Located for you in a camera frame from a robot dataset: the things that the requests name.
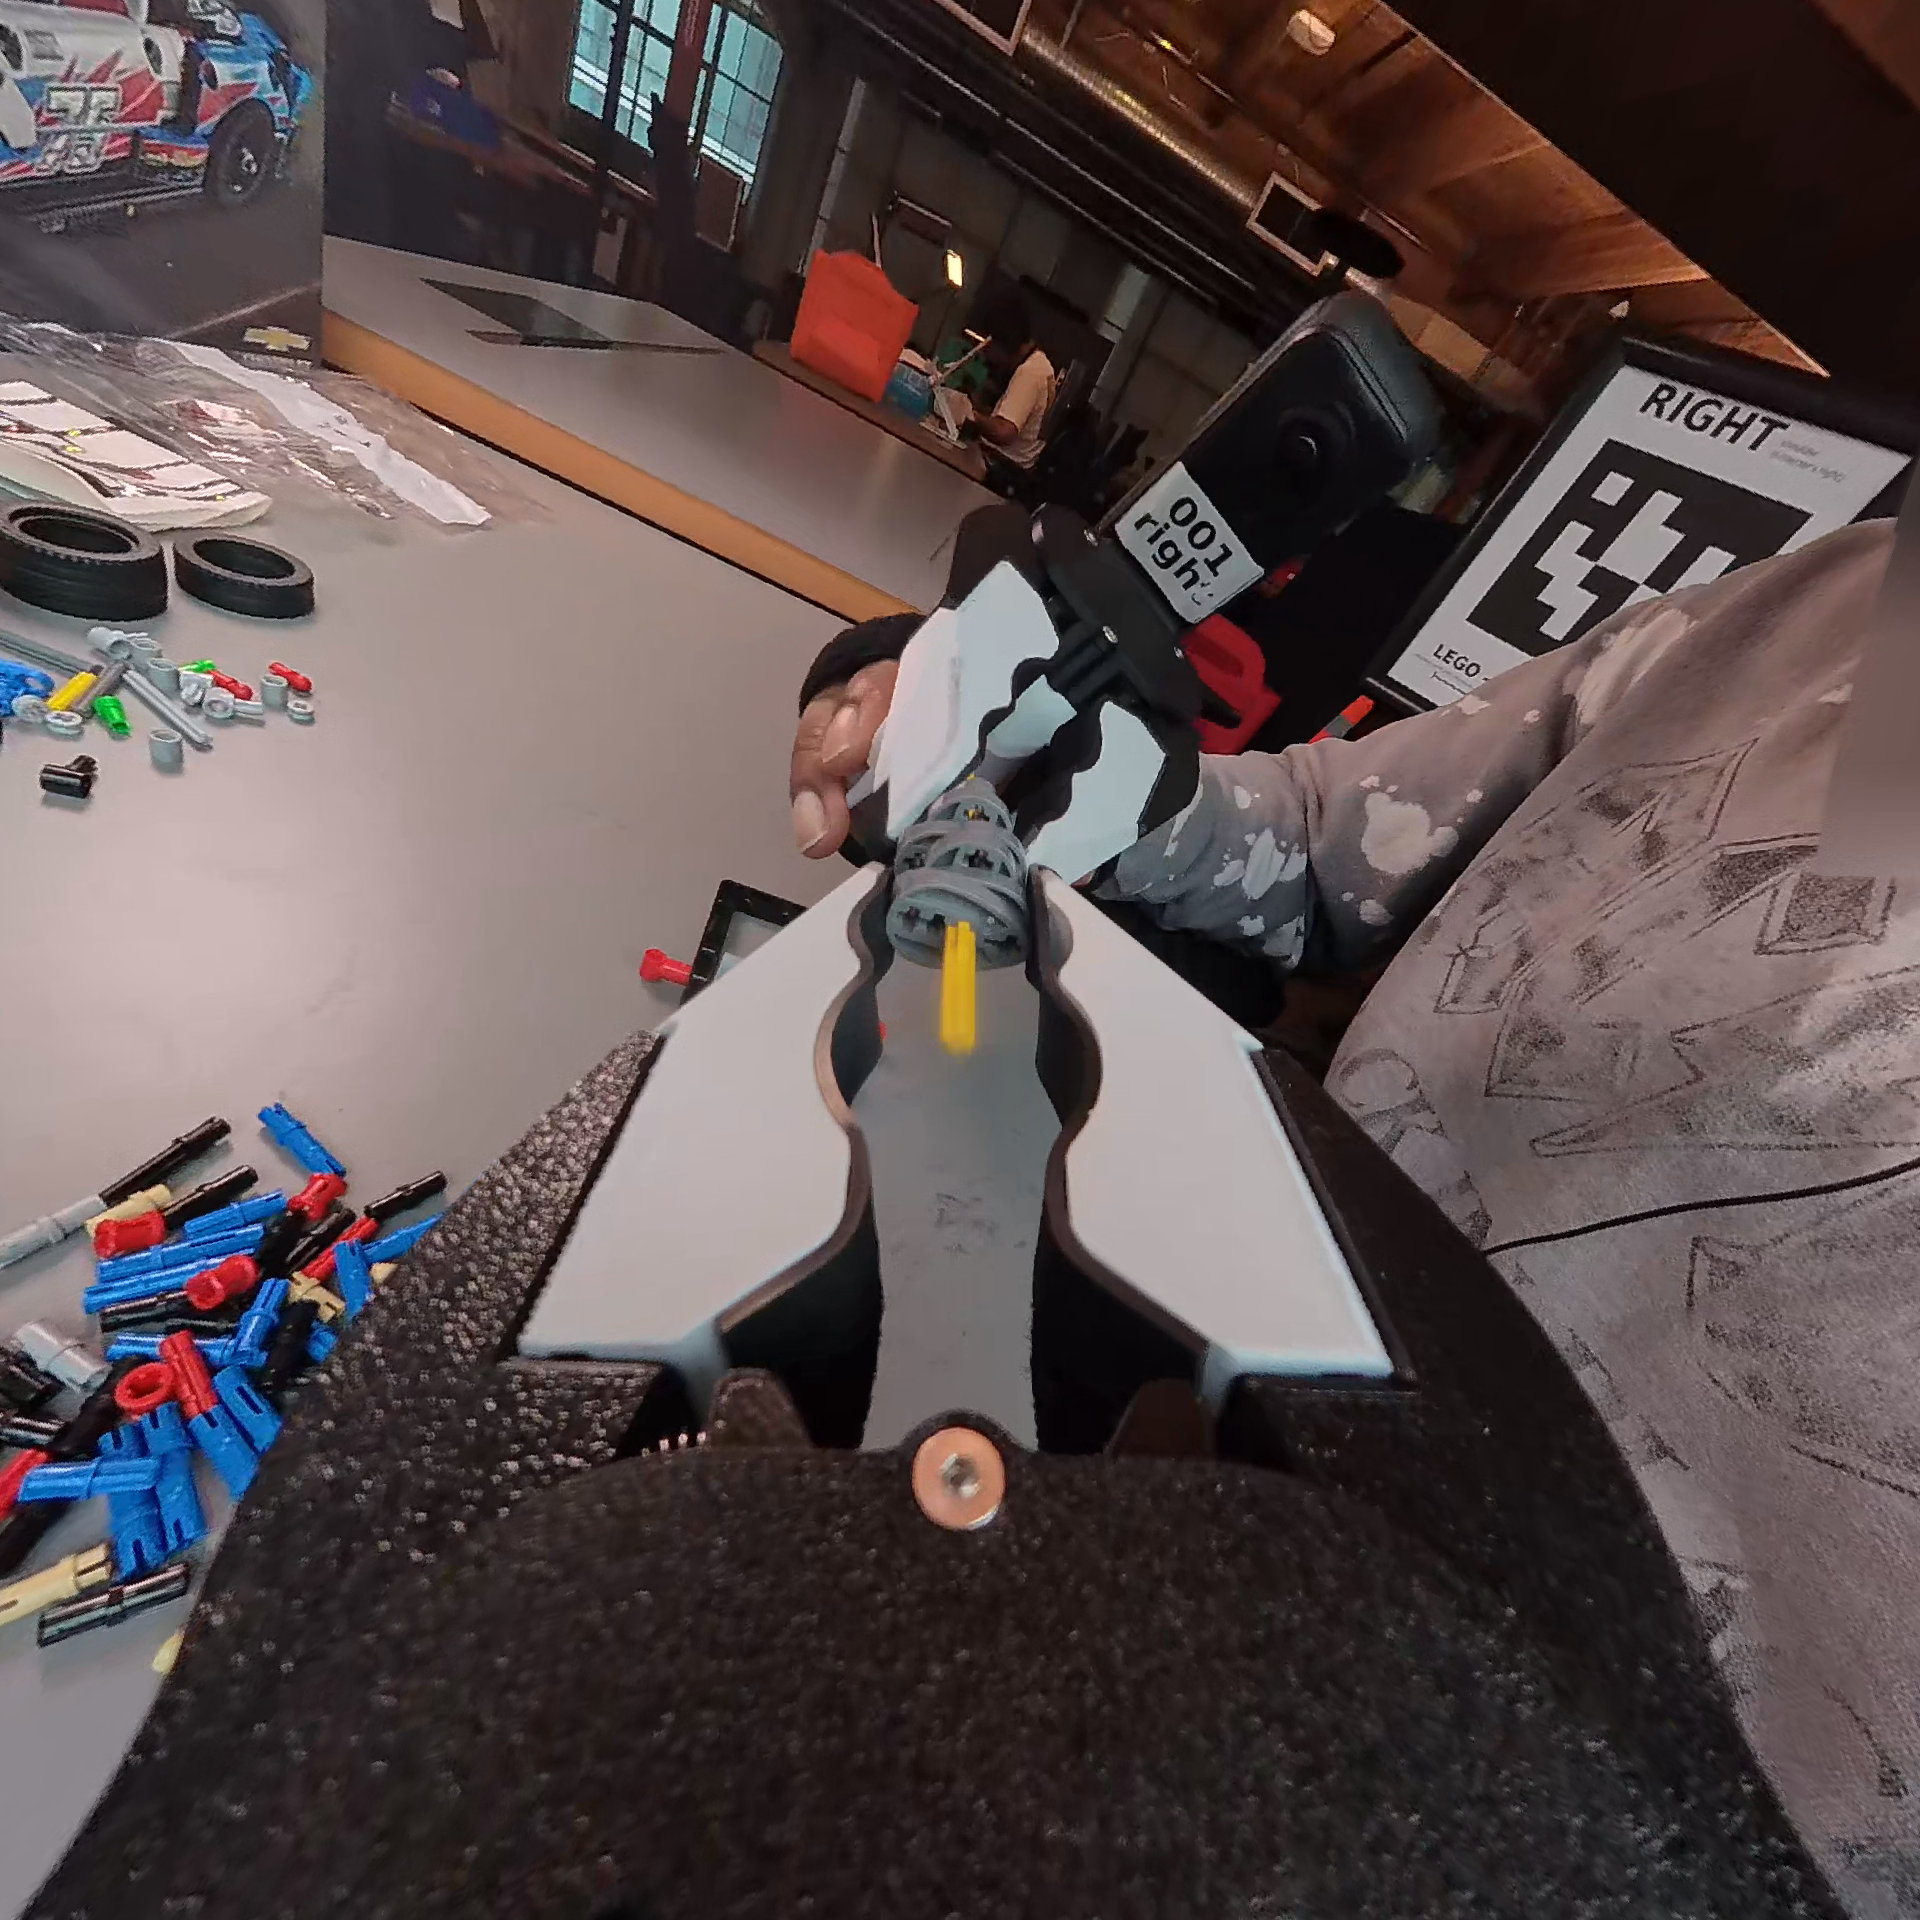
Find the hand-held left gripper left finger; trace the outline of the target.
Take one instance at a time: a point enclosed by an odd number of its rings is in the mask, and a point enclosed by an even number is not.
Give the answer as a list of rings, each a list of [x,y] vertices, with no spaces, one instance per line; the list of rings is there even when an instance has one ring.
[[[686,1001],[546,1269],[519,1354],[869,1363],[884,869],[860,869]]]

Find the crumpled clear plastic bags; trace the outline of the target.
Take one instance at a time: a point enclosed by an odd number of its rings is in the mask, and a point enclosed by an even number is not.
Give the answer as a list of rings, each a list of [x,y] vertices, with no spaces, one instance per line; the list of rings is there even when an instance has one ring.
[[[12,314],[3,342],[7,377],[50,386],[249,491],[325,494],[385,522],[454,530],[519,510],[483,450],[355,375]]]

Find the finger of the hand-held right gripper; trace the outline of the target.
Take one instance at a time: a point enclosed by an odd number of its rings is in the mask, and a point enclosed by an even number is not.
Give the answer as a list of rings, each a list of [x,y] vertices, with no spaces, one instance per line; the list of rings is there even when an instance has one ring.
[[[1103,701],[1030,759],[1030,863],[1083,882],[1172,813],[1172,729]]]
[[[980,764],[1021,765],[1069,724],[1071,705],[1046,677],[1061,639],[1043,593],[1014,564],[995,564],[922,621],[874,749],[887,846]]]

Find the grey desk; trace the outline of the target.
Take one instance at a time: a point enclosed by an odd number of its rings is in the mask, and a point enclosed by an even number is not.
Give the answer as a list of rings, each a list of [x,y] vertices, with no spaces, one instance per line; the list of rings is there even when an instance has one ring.
[[[93,798],[54,801],[5,745],[5,1229],[143,1161],[206,1116],[230,1164],[276,1185],[257,1109],[287,1103],[335,1147],[357,1194],[431,1167],[462,1194],[534,1133],[515,1201],[562,1201],[590,1121],[666,1015],[644,947],[684,950],[721,879],[811,901],[847,875],[793,850],[783,749],[802,667],[836,619],[534,470],[465,449],[508,510],[479,532],[378,518],[275,482],[263,537],[311,563],[321,607],[252,621],[175,599],[171,658],[228,670],[283,658],[318,686],[313,724],[270,718],[186,749],[99,747]],[[298,1434],[211,1564],[171,1681],[153,1653],[181,1602],[36,1647],[5,1628],[5,1916],[36,1911],[74,1855],[107,1911],[159,1916],[169,1883],[121,1866],[89,1818],[125,1756],[148,1780],[206,1694],[258,1701],[295,1653],[261,1661],[207,1619],[237,1577],[291,1579],[268,1625],[347,1653],[378,1596],[443,1558],[492,1571],[492,1538],[605,1465],[634,1429],[636,1381],[497,1359],[516,1303],[497,1284],[510,1210],[483,1201],[479,1306],[419,1303],[419,1271],[375,1298],[375,1330],[298,1396]]]

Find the black toy frame assembly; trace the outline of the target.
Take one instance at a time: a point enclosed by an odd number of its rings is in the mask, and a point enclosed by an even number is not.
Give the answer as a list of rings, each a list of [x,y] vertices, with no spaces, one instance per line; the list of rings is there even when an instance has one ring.
[[[674,989],[689,1001],[777,938],[779,930],[802,918],[804,911],[802,903],[765,893],[741,879],[721,879],[691,957],[676,957],[657,947],[646,949],[638,965],[638,979],[646,987]]]

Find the pile of small toy pins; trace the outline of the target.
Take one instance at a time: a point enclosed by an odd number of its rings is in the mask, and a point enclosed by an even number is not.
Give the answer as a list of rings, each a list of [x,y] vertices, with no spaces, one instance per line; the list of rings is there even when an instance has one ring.
[[[295,1110],[257,1114],[271,1173],[207,1116],[5,1236],[5,1275],[68,1250],[68,1324],[5,1329],[3,1622],[36,1650],[178,1617],[237,1505],[380,1282],[439,1220],[439,1167],[359,1194]]]

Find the striped sticker sheet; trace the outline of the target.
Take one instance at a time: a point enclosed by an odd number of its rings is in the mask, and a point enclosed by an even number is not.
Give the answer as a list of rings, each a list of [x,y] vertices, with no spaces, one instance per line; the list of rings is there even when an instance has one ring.
[[[3,484],[147,532],[252,525],[271,499],[44,386],[3,382]]]

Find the dark toy set box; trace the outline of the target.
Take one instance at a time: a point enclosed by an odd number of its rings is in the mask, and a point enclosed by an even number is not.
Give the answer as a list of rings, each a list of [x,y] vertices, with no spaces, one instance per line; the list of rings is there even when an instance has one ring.
[[[321,354],[323,3],[5,3],[13,321]]]

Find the cluster of mixed toy parts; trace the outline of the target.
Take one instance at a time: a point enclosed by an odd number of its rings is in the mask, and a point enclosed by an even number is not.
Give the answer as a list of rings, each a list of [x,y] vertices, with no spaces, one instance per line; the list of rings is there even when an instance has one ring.
[[[143,631],[92,628],[79,639],[3,631],[5,729],[74,751],[79,780],[101,742],[143,739],[153,767],[175,773],[227,735],[265,735],[279,724],[309,729],[311,686],[287,667],[247,683],[213,660],[175,662]]]

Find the black-framed tag sign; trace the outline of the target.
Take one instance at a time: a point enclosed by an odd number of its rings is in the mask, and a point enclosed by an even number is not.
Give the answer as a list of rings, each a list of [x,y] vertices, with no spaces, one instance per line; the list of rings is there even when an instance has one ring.
[[[1483,693],[1603,619],[1899,510],[1915,402],[1621,338],[1372,665],[1383,713]]]

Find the wood-edged grey table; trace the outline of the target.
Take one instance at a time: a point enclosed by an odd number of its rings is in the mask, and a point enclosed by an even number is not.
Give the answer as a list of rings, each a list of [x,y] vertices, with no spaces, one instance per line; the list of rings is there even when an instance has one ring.
[[[900,439],[748,353],[477,342],[474,316],[427,279],[580,316],[618,297],[330,235],[326,361],[818,610],[931,607],[959,518],[995,502],[919,430]]]

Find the paned window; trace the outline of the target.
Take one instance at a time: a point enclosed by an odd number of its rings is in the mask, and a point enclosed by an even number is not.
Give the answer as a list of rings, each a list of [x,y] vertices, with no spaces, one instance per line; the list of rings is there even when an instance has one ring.
[[[580,3],[562,101],[575,121],[607,123],[634,149],[649,145],[653,105],[681,101],[700,155],[753,182],[783,49],[761,5],[710,3],[700,55],[681,55],[681,29],[695,9],[684,3]]]

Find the dark flat sheet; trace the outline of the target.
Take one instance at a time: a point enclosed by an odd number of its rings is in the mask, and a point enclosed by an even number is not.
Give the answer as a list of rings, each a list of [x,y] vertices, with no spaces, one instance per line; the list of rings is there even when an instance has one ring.
[[[453,279],[425,279],[422,286],[474,316],[466,331],[483,346],[681,357],[710,357],[729,349],[700,326],[651,303],[614,297],[607,311],[595,309],[580,316],[546,297],[508,287]]]

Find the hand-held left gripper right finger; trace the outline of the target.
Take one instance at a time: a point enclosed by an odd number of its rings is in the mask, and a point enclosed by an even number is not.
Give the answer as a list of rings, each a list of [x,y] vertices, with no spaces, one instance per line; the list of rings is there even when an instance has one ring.
[[[1387,1332],[1254,1035],[1054,870],[1030,873],[1044,1223],[1130,1338],[1196,1389],[1375,1387]]]

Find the person's grey sweatshirt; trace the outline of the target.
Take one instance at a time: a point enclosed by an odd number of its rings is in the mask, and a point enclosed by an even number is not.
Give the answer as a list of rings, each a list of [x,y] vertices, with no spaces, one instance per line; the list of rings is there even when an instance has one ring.
[[[1551,1332],[1853,1916],[1915,1916],[1915,879],[1818,869],[1890,522],[1622,614],[1331,1090]]]

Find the person's right forearm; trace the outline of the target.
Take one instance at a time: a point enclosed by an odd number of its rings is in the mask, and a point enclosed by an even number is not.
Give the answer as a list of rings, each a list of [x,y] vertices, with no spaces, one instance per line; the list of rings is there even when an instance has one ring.
[[[1562,850],[1562,829],[1521,815],[1591,731],[1580,700],[1630,628],[1611,618],[1365,739],[1202,756],[1194,801],[1089,891],[1283,972],[1387,957],[1475,873],[1516,879]]]

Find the black rubber toy tire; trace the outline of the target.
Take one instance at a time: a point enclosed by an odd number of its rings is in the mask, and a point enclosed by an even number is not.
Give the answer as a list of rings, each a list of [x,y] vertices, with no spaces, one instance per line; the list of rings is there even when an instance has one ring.
[[[261,619],[309,618],[318,579],[298,556],[237,532],[174,539],[175,586],[207,607]]]
[[[3,587],[34,607],[93,623],[156,618],[167,570],[153,535],[105,511],[57,501],[3,510]]]

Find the person's right hand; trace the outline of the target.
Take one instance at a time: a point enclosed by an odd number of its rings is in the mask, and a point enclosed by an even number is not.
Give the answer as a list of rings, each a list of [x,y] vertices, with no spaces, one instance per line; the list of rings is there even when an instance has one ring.
[[[899,660],[869,662],[802,707],[789,764],[789,806],[807,859],[826,859],[847,842],[847,791],[870,767],[895,681]]]

